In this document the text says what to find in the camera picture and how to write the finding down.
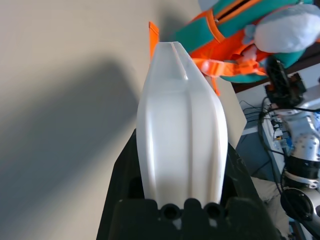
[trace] wire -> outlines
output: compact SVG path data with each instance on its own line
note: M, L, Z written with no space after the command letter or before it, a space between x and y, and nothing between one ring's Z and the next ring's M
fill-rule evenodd
M246 113L244 115L250 115L250 114L260 114L260 112L259 111L253 111L253 112Z
M265 162L264 164L262 164L260 167L258 167L255 171L253 171L253 173L251 174L251 176L256 175L262 168L264 168L266 165L268 165L270 163L270 160L268 160L267 162Z
M250 103L247 103L245 100L241 100L241 101L239 102L239 104L241 104L242 102L248 104L250 107L252 107L252 108L254 108L254 109L258 109L257 107L251 105Z
M262 124L263 124L263 120L264 120L264 116L267 114L267 112L264 112L263 111L263 106L264 106L264 103L265 103L265 100L267 99L267 97L265 97L262 101L262 104L261 104L261 113L259 115L259 119L258 119L258 136L259 136L259 140L269 158L269 161L271 163L271 169L272 169L272 175L273 175L273 179L274 179L274 182L275 182L275 185L276 185L276 188L277 190L279 191L279 194L281 195L281 197L283 196L285 201L288 203L288 206L290 208L290 211L293 213L294 217L316 238L316 239L320 239L320 236L311 228L309 227L306 222L297 214L296 210L294 209L294 207L291 205L291 203L289 202L288 198L287 198L287 194L284 190L284 186L283 186L283 183L282 183L282 180L283 180L283 175L284 175L284 172L285 172L285 167L286 167L286 163L287 163L287 156L281 152L277 152L277 151L273 151L272 149L270 149L265 141L264 141L264 137L263 137L263 127L262 127ZM275 110L280 110L280 109L283 109L283 108L274 108L274 109L270 109L268 110L268 112L271 112L271 111L275 111ZM291 108L286 108L286 109L294 109L294 110L300 110L300 111L306 111L306 112L311 112L311 113L315 113L315 112L319 112L320 109L315 109L315 110L310 110L310 109L304 109L304 108L299 108L299 107L291 107ZM281 175L280 175L280 183L278 183L277 181L277 177L276 177L276 170L275 170L275 166L274 166L274 163L272 161L272 158L271 158L271 155L269 152L274 152L274 153L278 153L278 154L281 154L284 156L284 168L281 172Z

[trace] white plastic object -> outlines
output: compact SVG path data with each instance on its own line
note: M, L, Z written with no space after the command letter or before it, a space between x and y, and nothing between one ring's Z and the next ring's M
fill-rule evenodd
M161 208L221 200L228 151L222 104L178 42L159 42L144 83L136 126L146 199Z

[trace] black circular hole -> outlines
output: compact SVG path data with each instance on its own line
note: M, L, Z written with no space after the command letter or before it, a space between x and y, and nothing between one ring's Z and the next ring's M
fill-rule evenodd
M214 205L208 206L208 208L206 209L206 212L208 213L209 217L212 219L218 218L221 214L220 209Z
M174 204L167 204L161 209L162 216L168 220L178 219L180 216L180 209Z

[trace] beige wall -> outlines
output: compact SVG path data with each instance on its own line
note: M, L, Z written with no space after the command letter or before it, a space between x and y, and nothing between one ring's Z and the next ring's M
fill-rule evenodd
M95 239L149 65L196 0L0 0L0 239Z

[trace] plush toy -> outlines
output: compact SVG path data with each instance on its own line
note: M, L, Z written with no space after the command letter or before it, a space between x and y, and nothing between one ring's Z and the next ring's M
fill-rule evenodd
M283 7L244 28L244 44L253 41L266 53L294 53L320 37L320 9L312 4Z

